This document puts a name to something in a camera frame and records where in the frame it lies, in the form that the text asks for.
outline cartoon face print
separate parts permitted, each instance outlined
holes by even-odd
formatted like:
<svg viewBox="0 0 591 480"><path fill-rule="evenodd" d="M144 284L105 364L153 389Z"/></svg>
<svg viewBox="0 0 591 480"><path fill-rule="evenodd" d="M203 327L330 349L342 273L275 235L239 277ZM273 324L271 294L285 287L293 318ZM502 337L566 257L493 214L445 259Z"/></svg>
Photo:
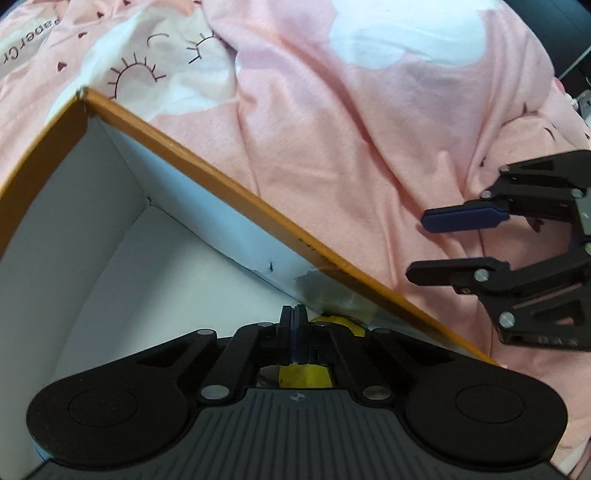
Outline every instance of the cartoon face print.
<svg viewBox="0 0 591 480"><path fill-rule="evenodd" d="M346 63L382 69L406 52L442 66L480 60L486 47L483 10L497 0L332 0L337 17L330 46Z"/></svg>
<svg viewBox="0 0 591 480"><path fill-rule="evenodd" d="M50 118L82 86L91 86L146 121L236 99L234 58L201 9L190 17L147 8L120 23L85 54L78 78Z"/></svg>

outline blue gripper pad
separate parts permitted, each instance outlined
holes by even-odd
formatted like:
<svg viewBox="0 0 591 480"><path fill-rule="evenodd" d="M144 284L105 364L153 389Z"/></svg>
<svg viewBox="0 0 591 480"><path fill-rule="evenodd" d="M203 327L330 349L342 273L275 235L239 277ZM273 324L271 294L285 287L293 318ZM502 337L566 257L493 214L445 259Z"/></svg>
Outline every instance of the blue gripper pad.
<svg viewBox="0 0 591 480"><path fill-rule="evenodd" d="M509 219L509 212L486 205L435 208L423 213L421 224L427 232L463 232L494 228Z"/></svg>

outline ribbed gray panel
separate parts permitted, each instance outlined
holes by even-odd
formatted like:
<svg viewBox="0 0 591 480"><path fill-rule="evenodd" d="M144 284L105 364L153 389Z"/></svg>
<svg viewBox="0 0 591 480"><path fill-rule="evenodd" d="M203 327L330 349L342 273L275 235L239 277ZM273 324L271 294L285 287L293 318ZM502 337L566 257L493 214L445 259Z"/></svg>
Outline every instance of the ribbed gray panel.
<svg viewBox="0 0 591 480"><path fill-rule="evenodd" d="M142 465L84 472L48 463L31 480L560 480L551 465L472 472L421 450L393 412L344 390L250 389L207 408L185 438Z"/></svg>

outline closed eye print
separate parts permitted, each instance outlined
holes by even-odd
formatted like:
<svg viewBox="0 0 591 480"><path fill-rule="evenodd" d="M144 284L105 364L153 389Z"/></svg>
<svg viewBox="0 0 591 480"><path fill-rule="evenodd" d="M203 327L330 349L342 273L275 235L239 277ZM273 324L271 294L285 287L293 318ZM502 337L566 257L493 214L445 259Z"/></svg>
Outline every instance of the closed eye print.
<svg viewBox="0 0 591 480"><path fill-rule="evenodd" d="M107 85L113 85L115 87L115 91L113 92L113 95L110 97L111 99L117 100L117 89L119 87L119 82L121 81L123 75L126 72L128 72L129 70L133 69L134 67L145 69L145 71L147 73L149 73L149 75L152 77L152 80L154 80L154 83L158 83L158 81L160 79L163 79L166 77L165 74L164 75L157 75L155 72L156 64L154 63L153 66L150 66L148 64L148 60L146 57L144 57L144 61L139 61L135 52L134 52L134 61L133 62L128 62L123 57L121 57L121 62L123 62L124 66L120 70L116 69L114 67L111 67L111 70L117 74L117 79L114 82L107 82Z"/></svg>
<svg viewBox="0 0 591 480"><path fill-rule="evenodd" d="M199 37L201 37L201 40L199 40L197 42L195 42L193 40L187 40L187 42L189 42L190 44L192 44L193 47L187 47L186 50L194 50L194 51L197 52L197 56L193 60L191 60L189 62L189 65L191 65L195 60L201 60L203 58L201 56L201 52L199 51L200 45L202 45L207 40L211 40L212 38L218 38L218 36L215 34L215 32L213 30L212 30L212 34L209 35L208 37L206 37L202 33L199 34Z"/></svg>

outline open box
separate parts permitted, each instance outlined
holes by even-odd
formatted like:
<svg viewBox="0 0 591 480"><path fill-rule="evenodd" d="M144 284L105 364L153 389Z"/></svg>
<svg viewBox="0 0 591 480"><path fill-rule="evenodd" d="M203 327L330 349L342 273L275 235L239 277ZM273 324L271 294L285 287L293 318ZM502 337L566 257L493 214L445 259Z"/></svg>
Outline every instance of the open box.
<svg viewBox="0 0 591 480"><path fill-rule="evenodd" d="M285 304L490 361L205 161L102 95L56 116L0 196L0 478L38 462L48 383Z"/></svg>

